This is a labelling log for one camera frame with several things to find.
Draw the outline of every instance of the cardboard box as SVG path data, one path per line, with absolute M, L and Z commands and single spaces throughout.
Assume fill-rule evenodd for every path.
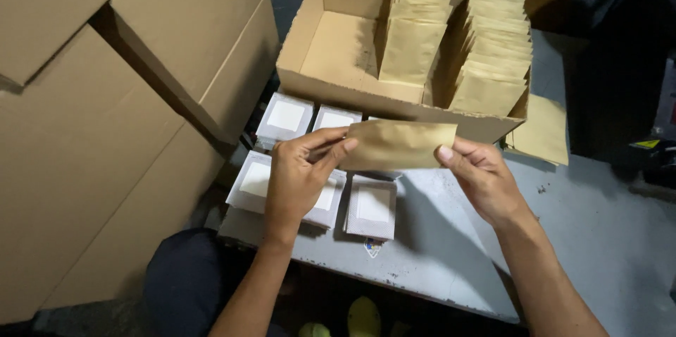
M 466 2 L 456 13 L 464 12 L 463 5 Z M 526 8 L 534 10 L 528 0 Z M 526 119 L 528 90 L 509 117 L 456 112 L 401 100 L 412 95 L 406 87 L 398 85 L 400 91 L 393 92 L 393 86 L 385 87 L 388 84 L 377 80 L 378 53 L 388 13 L 389 0 L 303 0 L 277 59 L 281 89 L 367 116 L 455 123 L 458 135 L 485 143 L 496 142 Z M 452 18 L 439 48 L 441 57 L 432 79 L 435 92 L 444 92 L 451 85 L 453 57 L 459 49 L 453 30 L 459 20 Z M 400 99 L 385 97 L 384 93 Z
M 29 82 L 106 1 L 0 0 L 0 82 Z
M 139 296 L 157 246 L 181 230 L 223 162 L 184 123 L 42 308 Z
M 270 0 L 111 0 L 93 23 L 179 114 L 228 143 L 279 51 Z
M 184 120 L 89 26 L 0 93 L 0 324 L 29 319 Z

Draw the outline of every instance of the open cardboard box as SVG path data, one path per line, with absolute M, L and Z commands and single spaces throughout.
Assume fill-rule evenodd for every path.
M 537 9 L 549 3 L 545 0 Z M 367 116 L 455 123 L 458 135 L 494 143 L 525 121 L 528 89 L 508 117 L 440 107 L 447 107 L 448 90 L 462 64 L 457 53 L 465 6 L 466 1 L 456 9 L 439 47 L 439 64 L 431 79 L 436 106 L 419 103 L 422 94 L 417 88 L 377 79 L 389 0 L 303 0 L 277 59 L 281 89 Z M 527 0 L 527 13 L 532 7 Z M 529 86 L 530 75 L 526 78 Z

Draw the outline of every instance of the right hand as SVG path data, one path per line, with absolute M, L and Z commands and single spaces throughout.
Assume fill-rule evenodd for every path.
M 534 217 L 495 146 L 456 137 L 452 146 L 440 145 L 434 155 L 451 170 L 474 209 L 494 229 Z

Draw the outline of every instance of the gray table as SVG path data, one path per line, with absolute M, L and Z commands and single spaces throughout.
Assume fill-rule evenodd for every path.
M 533 93 L 564 103 L 554 39 L 533 32 L 531 85 Z M 676 335 L 676 305 L 669 297 L 676 275 L 676 206 L 630 194 L 607 164 L 594 160 L 571 156 L 569 167 L 554 167 L 505 158 L 570 280 L 607 331 Z M 256 246 L 262 216 L 231 209 L 219 234 Z M 496 269 L 508 272 L 495 234 L 446 170 L 408 170 L 398 180 L 395 240 L 375 258 L 363 237 L 309 225 L 301 226 L 292 257 L 452 307 L 519 320 Z

